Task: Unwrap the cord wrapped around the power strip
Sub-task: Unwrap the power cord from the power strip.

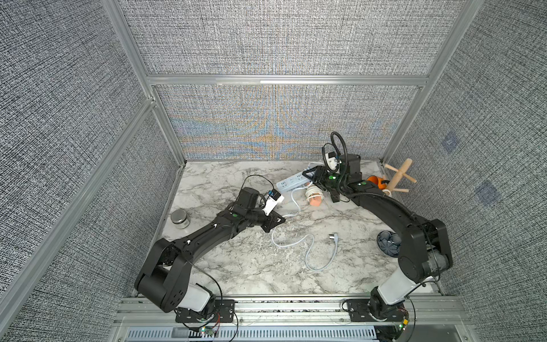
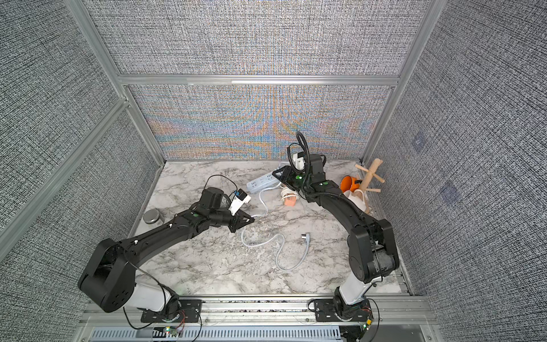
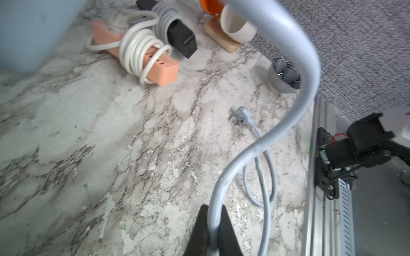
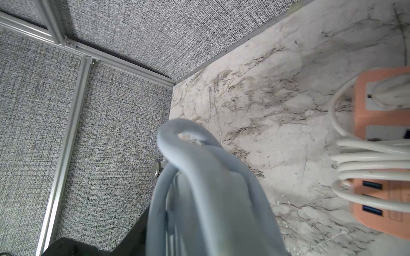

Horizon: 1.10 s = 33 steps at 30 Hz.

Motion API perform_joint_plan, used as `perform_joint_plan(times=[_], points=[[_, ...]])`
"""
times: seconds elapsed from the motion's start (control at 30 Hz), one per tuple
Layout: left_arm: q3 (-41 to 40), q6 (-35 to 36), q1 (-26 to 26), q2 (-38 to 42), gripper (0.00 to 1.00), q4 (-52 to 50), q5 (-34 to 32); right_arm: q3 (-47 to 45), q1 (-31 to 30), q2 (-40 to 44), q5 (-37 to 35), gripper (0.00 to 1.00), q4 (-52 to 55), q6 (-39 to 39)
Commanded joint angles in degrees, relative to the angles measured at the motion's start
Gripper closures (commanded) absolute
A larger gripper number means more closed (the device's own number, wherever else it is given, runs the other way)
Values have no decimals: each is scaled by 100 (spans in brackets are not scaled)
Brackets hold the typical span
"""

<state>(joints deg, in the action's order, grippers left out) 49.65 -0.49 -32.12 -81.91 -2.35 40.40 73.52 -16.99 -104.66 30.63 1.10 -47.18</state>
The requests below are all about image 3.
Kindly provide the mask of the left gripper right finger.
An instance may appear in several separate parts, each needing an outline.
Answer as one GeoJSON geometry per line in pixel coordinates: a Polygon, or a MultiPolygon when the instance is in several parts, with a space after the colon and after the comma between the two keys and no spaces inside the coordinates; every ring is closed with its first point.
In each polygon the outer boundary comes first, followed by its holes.
{"type": "Polygon", "coordinates": [[[218,248],[220,256],[243,256],[225,205],[218,229],[218,248]]]}

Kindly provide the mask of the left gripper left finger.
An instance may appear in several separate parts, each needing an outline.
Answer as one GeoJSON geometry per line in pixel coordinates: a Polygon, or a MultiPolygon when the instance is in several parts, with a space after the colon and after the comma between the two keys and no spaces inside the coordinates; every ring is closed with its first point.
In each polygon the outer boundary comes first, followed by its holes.
{"type": "Polygon", "coordinates": [[[206,256],[208,250],[208,205],[200,207],[191,237],[183,256],[206,256]]]}

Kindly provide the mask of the light blue power strip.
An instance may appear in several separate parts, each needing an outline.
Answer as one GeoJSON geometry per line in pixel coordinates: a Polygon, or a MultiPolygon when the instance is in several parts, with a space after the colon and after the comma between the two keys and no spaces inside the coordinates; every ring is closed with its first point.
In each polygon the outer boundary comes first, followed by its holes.
{"type": "Polygon", "coordinates": [[[181,256],[215,182],[296,95],[267,82],[251,45],[227,53],[198,1],[171,1],[198,50],[178,81],[140,85],[85,42],[91,22],[131,1],[90,1],[33,75],[1,72],[1,255],[181,256]]]}

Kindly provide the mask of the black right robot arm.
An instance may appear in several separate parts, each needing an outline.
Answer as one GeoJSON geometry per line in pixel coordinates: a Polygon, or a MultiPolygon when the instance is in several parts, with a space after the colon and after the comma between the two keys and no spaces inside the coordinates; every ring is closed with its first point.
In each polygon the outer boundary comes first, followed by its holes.
{"type": "Polygon", "coordinates": [[[410,104],[370,114],[352,123],[346,138],[324,145],[320,157],[335,169],[373,167],[397,156],[410,160],[410,104]]]}

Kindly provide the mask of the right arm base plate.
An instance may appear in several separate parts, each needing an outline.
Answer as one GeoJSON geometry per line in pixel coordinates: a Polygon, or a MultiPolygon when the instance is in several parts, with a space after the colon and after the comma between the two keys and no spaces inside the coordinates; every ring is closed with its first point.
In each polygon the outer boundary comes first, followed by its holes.
{"type": "Polygon", "coordinates": [[[324,128],[317,130],[316,159],[315,159],[315,186],[324,192],[324,197],[329,200],[339,199],[339,182],[344,181],[349,185],[358,178],[357,166],[334,168],[326,156],[325,148],[331,143],[332,136],[324,128]]]}

